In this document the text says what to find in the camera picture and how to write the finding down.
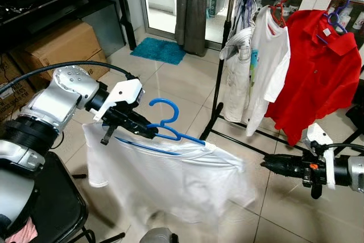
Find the white t-shirt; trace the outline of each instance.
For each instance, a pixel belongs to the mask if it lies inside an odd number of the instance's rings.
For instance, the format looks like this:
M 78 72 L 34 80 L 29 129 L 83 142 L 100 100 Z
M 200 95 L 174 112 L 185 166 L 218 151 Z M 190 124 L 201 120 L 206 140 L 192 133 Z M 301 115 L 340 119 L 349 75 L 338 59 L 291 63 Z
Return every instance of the white t-shirt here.
M 261 9 L 255 24 L 251 39 L 250 101 L 243 115 L 247 136 L 252 136 L 258 128 L 269 102 L 277 99 L 291 58 L 288 28 L 275 23 L 268 6 Z
M 254 200 L 243 160 L 215 145 L 161 143 L 158 137 L 140 139 L 116 130 L 104 146 L 100 123 L 83 125 L 83 129 L 90 185 L 109 185 L 140 237 L 149 230 L 148 218 L 159 210 L 190 223 L 216 224 L 228 200 L 242 207 Z M 180 155 L 139 148 L 115 137 Z

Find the pink cloth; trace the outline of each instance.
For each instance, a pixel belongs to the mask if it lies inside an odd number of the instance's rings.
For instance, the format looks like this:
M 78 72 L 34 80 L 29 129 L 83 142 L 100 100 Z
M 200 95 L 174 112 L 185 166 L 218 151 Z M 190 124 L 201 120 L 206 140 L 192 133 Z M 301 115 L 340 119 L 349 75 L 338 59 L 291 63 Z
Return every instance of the pink cloth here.
M 5 239 L 5 243 L 29 243 L 37 236 L 38 232 L 35 229 L 32 219 L 29 217 L 27 224 L 16 234 Z

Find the red polo shirt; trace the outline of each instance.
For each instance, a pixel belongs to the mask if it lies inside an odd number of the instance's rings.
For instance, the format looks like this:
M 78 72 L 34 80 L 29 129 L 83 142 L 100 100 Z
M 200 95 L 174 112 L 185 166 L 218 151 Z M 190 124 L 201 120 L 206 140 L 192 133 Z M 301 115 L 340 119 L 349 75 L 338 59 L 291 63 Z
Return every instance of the red polo shirt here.
M 290 145 L 315 119 L 350 106 L 358 86 L 361 57 L 354 35 L 337 34 L 324 12 L 297 11 L 287 22 L 291 60 L 284 87 L 269 104 L 266 117 L 276 122 L 276 129 L 283 129 Z

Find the clothing rack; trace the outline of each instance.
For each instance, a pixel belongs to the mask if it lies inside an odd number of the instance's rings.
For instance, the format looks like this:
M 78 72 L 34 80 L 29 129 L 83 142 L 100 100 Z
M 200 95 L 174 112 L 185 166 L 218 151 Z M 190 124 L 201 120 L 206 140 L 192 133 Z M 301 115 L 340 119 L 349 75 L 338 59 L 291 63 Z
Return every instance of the clothing rack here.
M 350 1 L 353 2 L 353 3 L 359 3 L 359 4 L 364 5 L 364 0 L 350 0 Z M 227 8 L 227 16 L 226 16 L 226 20 L 225 20 L 225 24 L 224 24 L 224 34 L 222 36 L 221 48 L 224 48 L 224 46 L 225 46 L 225 44 L 226 44 L 226 42 L 228 40 L 229 32 L 230 32 L 230 29 L 231 29 L 231 15 L 233 13 L 233 6 L 234 6 L 234 0 L 229 0 L 229 5 L 228 5 L 228 8 Z M 211 118 L 210 118 L 210 121 L 207 124 L 204 132 L 202 132 L 202 134 L 200 136 L 200 139 L 201 140 L 206 140 L 208 135 L 210 134 L 210 132 L 212 132 L 212 133 L 215 133 L 215 134 L 217 134 L 219 136 L 222 136 L 222 137 L 224 137 L 226 139 L 229 139 L 230 141 L 233 141 L 233 142 L 235 142 L 235 143 L 237 143 L 239 145 L 250 148 L 250 149 L 252 149 L 252 150 L 254 150 L 254 151 L 256 151 L 256 152 L 258 152 L 258 153 L 260 153 L 262 155 L 267 155 L 268 153 L 262 151 L 261 149 L 258 149 L 258 148 L 254 147 L 254 146 L 251 146 L 251 145 L 248 145 L 247 143 L 241 142 L 241 141 L 239 141 L 239 140 L 237 140 L 235 138 L 232 138 L 232 137 L 230 137 L 230 136 L 228 136 L 226 134 L 223 134 L 223 133 L 221 133 L 219 131 L 216 131 L 216 130 L 214 130 L 212 128 L 214 126 L 215 122 L 217 121 L 217 118 L 221 118 L 221 119 L 224 120 L 224 117 L 221 115 L 221 111 L 222 111 L 222 108 L 224 107 L 224 104 L 222 102 L 220 102 L 217 105 L 217 98 L 218 98 L 218 93 L 219 93 L 219 89 L 220 89 L 223 68 L 224 68 L 224 59 L 220 59 L 219 64 L 218 64 L 216 87 L 215 87 L 214 101 L 213 101 L 213 105 L 212 105 Z M 246 125 L 244 125 L 242 123 L 234 122 L 234 124 L 246 128 Z M 274 139 L 274 140 L 276 140 L 278 142 L 281 142 L 281 143 L 284 143 L 284 144 L 288 145 L 287 141 L 285 141 L 283 139 L 280 139 L 278 137 L 275 137 L 273 135 L 267 134 L 267 133 L 262 132 L 260 130 L 256 130 L 255 132 L 260 134 L 260 135 L 264 135 L 267 138 L 271 138 L 271 139 Z M 344 143 L 351 142 L 352 140 L 350 138 L 351 138 L 351 136 L 347 140 L 345 140 Z M 302 148 L 300 146 L 296 146 L 296 145 L 294 146 L 294 148 L 297 148 L 297 149 L 299 149 L 301 151 L 308 151 L 307 149 Z M 334 151 L 335 155 L 337 155 L 339 152 L 340 151 L 338 151 L 338 150 Z

